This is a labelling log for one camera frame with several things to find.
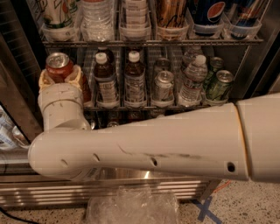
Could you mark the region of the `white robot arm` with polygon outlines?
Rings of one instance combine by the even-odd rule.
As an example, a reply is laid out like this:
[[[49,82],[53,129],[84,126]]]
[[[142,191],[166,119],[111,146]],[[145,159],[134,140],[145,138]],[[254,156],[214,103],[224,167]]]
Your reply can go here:
[[[279,93],[92,129],[83,115],[81,78],[79,66],[62,83],[40,74],[44,131],[28,151],[35,172],[79,181],[108,167],[280,182]]]

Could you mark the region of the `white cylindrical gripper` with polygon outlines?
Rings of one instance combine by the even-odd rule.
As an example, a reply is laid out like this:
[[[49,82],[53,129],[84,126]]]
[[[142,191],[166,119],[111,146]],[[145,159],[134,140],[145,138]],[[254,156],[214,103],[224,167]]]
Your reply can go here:
[[[82,71],[78,65],[65,78],[65,83],[52,85],[52,79],[44,69],[38,81],[38,105],[44,121],[44,131],[55,128],[90,130],[84,117],[82,92]]]

